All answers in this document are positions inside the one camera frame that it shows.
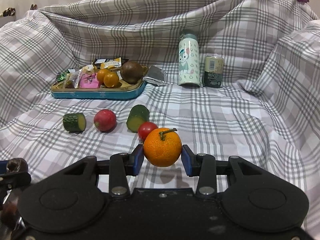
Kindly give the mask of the left small orange in tin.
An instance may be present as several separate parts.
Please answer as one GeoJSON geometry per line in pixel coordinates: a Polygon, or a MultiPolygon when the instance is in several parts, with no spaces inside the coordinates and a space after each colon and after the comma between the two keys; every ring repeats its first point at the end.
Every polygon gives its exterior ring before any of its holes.
{"type": "Polygon", "coordinates": [[[107,68],[104,68],[104,69],[100,69],[98,72],[97,72],[97,80],[99,81],[100,84],[103,84],[104,83],[104,77],[106,74],[108,74],[110,71],[107,69],[107,68]]]}

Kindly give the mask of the brown passion fruit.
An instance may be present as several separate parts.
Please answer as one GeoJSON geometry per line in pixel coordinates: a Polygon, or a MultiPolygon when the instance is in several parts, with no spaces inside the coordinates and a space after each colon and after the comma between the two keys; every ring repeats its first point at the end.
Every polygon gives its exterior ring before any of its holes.
{"type": "Polygon", "coordinates": [[[135,61],[127,61],[120,70],[121,78],[131,85],[134,85],[142,78],[143,72],[143,67],[135,61]]]}

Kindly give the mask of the red radish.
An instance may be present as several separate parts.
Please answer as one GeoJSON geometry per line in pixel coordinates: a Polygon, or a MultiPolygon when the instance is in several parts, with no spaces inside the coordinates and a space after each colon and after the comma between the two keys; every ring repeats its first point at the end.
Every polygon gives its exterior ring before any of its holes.
{"type": "Polygon", "coordinates": [[[109,132],[116,127],[116,115],[108,109],[100,110],[94,117],[94,124],[101,132],[109,132]]]}

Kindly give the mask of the green candy wrapper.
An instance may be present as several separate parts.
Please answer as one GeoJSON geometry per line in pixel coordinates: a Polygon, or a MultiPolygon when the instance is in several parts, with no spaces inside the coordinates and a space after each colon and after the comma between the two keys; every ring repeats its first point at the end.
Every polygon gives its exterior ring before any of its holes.
{"type": "Polygon", "coordinates": [[[60,83],[62,81],[65,81],[66,77],[70,74],[71,72],[67,69],[61,72],[58,72],[56,78],[55,78],[55,82],[56,83],[60,83]]]}

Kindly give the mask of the red tomato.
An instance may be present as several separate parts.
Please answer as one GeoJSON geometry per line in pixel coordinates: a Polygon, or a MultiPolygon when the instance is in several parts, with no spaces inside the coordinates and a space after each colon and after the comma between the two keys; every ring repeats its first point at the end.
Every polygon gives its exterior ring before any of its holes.
{"type": "Polygon", "coordinates": [[[154,130],[157,129],[158,126],[154,124],[153,122],[145,122],[140,125],[138,129],[138,136],[141,141],[145,141],[145,139],[148,137],[148,135],[154,130]]]}

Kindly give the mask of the right small orange in tin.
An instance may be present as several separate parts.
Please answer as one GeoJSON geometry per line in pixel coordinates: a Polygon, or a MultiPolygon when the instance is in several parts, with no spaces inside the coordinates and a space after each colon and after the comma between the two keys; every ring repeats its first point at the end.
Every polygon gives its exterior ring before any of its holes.
{"type": "Polygon", "coordinates": [[[107,88],[117,87],[119,83],[119,76],[115,72],[107,72],[104,76],[104,85],[107,88]]]}

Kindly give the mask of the plaid grey white cloth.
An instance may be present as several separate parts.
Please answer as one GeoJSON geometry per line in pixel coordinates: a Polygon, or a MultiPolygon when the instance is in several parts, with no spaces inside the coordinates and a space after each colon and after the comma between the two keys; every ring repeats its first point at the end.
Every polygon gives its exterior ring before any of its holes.
{"type": "Polygon", "coordinates": [[[239,155],[301,188],[304,229],[319,239],[319,18],[297,0],[82,0],[27,12],[1,28],[1,158],[23,158],[39,181],[87,155],[130,152],[131,108],[176,128],[194,152],[239,155]],[[181,33],[199,43],[200,87],[180,86],[181,33]],[[206,56],[224,60],[220,88],[203,85],[206,56]],[[94,59],[159,66],[167,85],[135,100],[57,100],[56,75],[94,59]],[[111,110],[114,129],[95,115],[111,110]],[[83,132],[65,114],[82,113],[83,132]]]}

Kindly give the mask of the teal gold snack tin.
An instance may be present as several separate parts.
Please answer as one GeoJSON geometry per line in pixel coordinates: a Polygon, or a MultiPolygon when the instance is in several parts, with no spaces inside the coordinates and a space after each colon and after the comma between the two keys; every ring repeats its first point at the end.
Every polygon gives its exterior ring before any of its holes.
{"type": "Polygon", "coordinates": [[[56,99],[94,99],[94,100],[130,100],[138,97],[146,87],[146,82],[139,80],[130,85],[123,80],[118,88],[64,88],[63,82],[52,85],[51,94],[56,99]]]}

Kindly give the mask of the cucumber piece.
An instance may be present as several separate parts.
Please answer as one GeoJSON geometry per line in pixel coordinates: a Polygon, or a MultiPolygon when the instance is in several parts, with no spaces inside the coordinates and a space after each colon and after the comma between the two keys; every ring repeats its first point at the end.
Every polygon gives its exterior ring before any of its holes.
{"type": "Polygon", "coordinates": [[[67,132],[83,132],[86,129],[86,118],[82,113],[65,114],[62,123],[67,132]]]}
{"type": "Polygon", "coordinates": [[[150,112],[143,105],[135,105],[131,108],[129,116],[127,118],[127,128],[131,132],[138,132],[140,125],[149,121],[150,112]]]}

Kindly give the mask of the silver foil packet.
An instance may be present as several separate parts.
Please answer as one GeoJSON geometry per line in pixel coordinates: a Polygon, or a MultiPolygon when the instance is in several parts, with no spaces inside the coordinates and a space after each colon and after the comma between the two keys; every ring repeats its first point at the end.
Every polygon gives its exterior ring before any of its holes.
{"type": "Polygon", "coordinates": [[[143,80],[154,86],[166,86],[167,74],[162,68],[151,66],[144,75],[143,80]]]}

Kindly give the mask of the dark mangosteen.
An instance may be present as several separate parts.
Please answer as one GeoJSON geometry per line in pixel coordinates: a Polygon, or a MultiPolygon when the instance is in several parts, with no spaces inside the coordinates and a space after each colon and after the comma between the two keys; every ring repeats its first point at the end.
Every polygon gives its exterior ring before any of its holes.
{"type": "Polygon", "coordinates": [[[7,173],[28,172],[28,164],[23,158],[14,158],[6,165],[7,173]]]}

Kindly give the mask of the orange mandarin with stem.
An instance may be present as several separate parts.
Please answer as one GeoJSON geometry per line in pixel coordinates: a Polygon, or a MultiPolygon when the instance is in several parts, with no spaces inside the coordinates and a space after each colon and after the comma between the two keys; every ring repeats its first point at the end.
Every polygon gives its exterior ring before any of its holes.
{"type": "Polygon", "coordinates": [[[146,137],[143,153],[157,167],[168,167],[176,163],[181,155],[182,142],[176,128],[157,128],[146,137]]]}

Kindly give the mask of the clear dried fruit packet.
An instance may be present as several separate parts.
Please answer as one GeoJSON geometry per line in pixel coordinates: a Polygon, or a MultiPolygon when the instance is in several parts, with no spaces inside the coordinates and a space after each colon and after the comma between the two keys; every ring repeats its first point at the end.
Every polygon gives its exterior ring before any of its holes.
{"type": "Polygon", "coordinates": [[[86,65],[80,69],[74,70],[67,74],[66,79],[64,81],[64,88],[76,89],[79,88],[80,79],[83,74],[94,74],[95,67],[90,64],[86,65]]]}

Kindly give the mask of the yellow pastry packet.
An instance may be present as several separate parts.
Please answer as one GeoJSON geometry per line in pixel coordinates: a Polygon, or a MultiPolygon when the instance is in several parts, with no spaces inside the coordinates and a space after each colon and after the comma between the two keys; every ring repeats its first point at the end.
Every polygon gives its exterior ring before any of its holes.
{"type": "Polygon", "coordinates": [[[116,59],[102,59],[100,63],[100,69],[114,67],[120,68],[122,66],[121,57],[116,59]]]}

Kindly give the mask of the pink snack packet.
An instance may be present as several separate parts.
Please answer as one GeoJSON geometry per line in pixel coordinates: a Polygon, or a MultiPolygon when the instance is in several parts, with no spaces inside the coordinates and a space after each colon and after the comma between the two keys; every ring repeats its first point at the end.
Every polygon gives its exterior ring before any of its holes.
{"type": "Polygon", "coordinates": [[[82,74],[79,81],[79,88],[84,89],[97,89],[100,87],[100,83],[97,80],[97,74],[82,74]]]}

